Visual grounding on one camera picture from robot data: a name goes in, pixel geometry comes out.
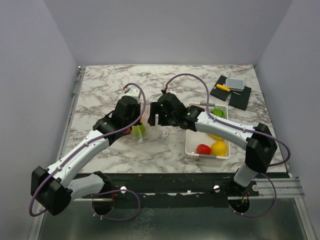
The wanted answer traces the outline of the red toy apple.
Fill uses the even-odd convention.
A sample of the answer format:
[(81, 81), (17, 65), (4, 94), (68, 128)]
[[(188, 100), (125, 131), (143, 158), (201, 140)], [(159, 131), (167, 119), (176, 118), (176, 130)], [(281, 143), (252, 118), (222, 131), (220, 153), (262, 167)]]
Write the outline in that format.
[(129, 128), (127, 128), (127, 129), (125, 130), (124, 134), (125, 134), (125, 135), (130, 134), (131, 131), (132, 131), (132, 128), (129, 127)]

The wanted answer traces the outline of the light green toy apple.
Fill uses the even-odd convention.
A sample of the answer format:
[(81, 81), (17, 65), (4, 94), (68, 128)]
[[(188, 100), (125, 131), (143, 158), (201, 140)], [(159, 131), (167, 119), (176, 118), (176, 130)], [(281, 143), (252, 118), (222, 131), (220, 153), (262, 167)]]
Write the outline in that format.
[(146, 134), (146, 127), (141, 124), (137, 126), (132, 126), (131, 134), (137, 138), (142, 138)]

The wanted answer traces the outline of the clear zip top bag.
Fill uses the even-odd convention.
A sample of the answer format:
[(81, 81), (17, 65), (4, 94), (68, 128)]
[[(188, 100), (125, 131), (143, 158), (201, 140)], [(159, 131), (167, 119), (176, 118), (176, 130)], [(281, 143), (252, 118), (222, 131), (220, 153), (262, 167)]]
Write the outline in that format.
[[(150, 104), (147, 104), (145, 106), (143, 115), (150, 116)], [(153, 146), (168, 137), (167, 127), (163, 127), (158, 124), (156, 124), (155, 126), (150, 126), (148, 123), (143, 125), (146, 129), (145, 135), (143, 137), (135, 137), (130, 133), (122, 138), (123, 142), (128, 146)]]

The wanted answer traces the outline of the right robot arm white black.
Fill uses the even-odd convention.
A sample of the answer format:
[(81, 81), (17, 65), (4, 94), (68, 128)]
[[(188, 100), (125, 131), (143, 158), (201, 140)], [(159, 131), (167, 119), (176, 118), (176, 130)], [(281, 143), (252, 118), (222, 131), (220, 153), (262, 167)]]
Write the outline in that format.
[(278, 148), (275, 138), (265, 124), (257, 126), (236, 123), (212, 114), (209, 108), (196, 105), (186, 107), (176, 95), (164, 93), (150, 104), (150, 126), (173, 126), (184, 130), (212, 134), (245, 150), (245, 160), (236, 171), (229, 189), (240, 196), (249, 183), (264, 174)]

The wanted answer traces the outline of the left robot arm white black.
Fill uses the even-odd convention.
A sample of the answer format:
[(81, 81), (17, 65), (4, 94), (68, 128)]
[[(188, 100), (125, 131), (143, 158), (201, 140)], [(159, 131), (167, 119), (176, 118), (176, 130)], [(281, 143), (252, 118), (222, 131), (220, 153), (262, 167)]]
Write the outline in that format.
[[(75, 177), (97, 154), (123, 137), (132, 126), (138, 125), (145, 108), (144, 96), (122, 96), (115, 109), (99, 119), (68, 154), (47, 168), (38, 166), (34, 169), (31, 174), (29, 215), (37, 217), (44, 211), (56, 216), (73, 200), (95, 194), (106, 197), (111, 186), (103, 173), (92, 173), (78, 179)], [(44, 210), (34, 213), (35, 202), (41, 204)]]

